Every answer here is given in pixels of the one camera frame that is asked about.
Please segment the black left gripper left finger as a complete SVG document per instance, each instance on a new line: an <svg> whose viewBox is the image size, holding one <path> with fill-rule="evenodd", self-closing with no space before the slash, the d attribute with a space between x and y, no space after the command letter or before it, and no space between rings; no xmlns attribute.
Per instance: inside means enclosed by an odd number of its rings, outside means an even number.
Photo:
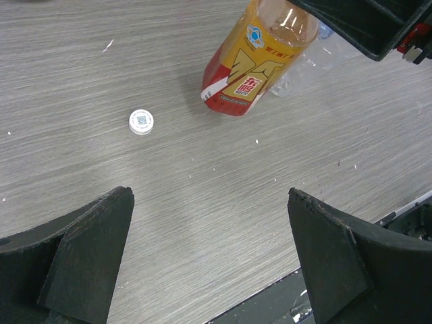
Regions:
<svg viewBox="0 0 432 324"><path fill-rule="evenodd" d="M1 239L2 323L106 323L134 209L119 186Z"/></svg>

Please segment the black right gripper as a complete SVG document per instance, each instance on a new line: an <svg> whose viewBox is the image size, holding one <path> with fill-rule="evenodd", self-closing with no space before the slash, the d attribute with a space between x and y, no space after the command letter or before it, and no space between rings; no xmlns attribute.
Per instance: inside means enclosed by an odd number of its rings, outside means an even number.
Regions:
<svg viewBox="0 0 432 324"><path fill-rule="evenodd" d="M431 59L431 0L298 0L363 55L381 61L397 50L419 65Z"/></svg>

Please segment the small clear bottle blue cap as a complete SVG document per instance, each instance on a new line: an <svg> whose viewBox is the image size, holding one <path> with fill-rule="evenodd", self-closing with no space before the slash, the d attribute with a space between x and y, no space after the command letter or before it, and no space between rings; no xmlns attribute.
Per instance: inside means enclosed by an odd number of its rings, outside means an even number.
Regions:
<svg viewBox="0 0 432 324"><path fill-rule="evenodd" d="M278 97L287 97L302 90L343 60L342 45L343 39L319 22L317 38L270 88L270 92Z"/></svg>

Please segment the amber drink bottle red label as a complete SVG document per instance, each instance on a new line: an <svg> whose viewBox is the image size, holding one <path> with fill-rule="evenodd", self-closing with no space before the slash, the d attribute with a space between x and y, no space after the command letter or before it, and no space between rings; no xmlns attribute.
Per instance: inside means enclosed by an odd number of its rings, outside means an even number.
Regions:
<svg viewBox="0 0 432 324"><path fill-rule="evenodd" d="M201 98L242 116L316 39L319 21L289 1L251 1L207 64Z"/></svg>

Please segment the white amber bottle cap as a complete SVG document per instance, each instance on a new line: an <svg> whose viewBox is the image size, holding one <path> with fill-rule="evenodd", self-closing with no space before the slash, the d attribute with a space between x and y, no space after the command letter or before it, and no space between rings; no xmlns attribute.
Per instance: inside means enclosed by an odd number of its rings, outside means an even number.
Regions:
<svg viewBox="0 0 432 324"><path fill-rule="evenodd" d="M154 127L153 115L145 109L137 109L130 114L130 130L137 135L147 135Z"/></svg>

